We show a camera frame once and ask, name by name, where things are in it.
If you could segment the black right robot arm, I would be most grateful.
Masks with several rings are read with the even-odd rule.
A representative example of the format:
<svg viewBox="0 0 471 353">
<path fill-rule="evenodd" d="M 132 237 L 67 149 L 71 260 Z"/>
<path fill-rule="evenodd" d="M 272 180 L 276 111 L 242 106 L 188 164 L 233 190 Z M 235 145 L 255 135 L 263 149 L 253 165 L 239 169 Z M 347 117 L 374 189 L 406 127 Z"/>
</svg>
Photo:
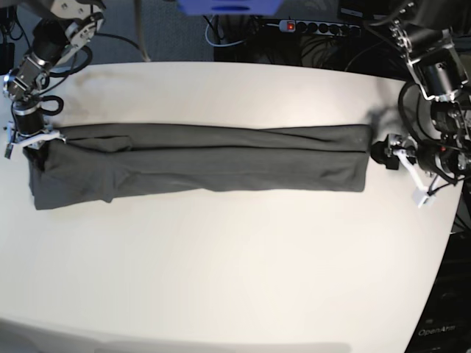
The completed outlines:
<svg viewBox="0 0 471 353">
<path fill-rule="evenodd" d="M 61 134 L 47 122 L 63 111 L 52 95 L 52 78 L 64 82 L 92 60 L 88 43 L 101 35 L 103 1 L 2 1 L 1 8 L 24 7 L 41 18 L 20 64 L 3 78 L 3 94 L 11 101 L 5 156 L 14 146 L 40 149 Z"/>
</svg>

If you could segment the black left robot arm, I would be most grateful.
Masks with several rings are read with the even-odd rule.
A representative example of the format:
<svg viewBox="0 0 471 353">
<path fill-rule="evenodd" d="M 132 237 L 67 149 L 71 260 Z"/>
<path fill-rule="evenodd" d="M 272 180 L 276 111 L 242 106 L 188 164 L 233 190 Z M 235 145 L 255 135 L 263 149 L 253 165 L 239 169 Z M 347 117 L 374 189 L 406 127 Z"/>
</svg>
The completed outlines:
<svg viewBox="0 0 471 353">
<path fill-rule="evenodd" d="M 406 131 L 372 145 L 387 169 L 401 165 L 419 190 L 434 196 L 470 179 L 470 81 L 453 37 L 470 32 L 469 1 L 391 1 L 388 15 L 368 18 L 365 30 L 403 58 L 411 80 L 397 108 Z"/>
</svg>

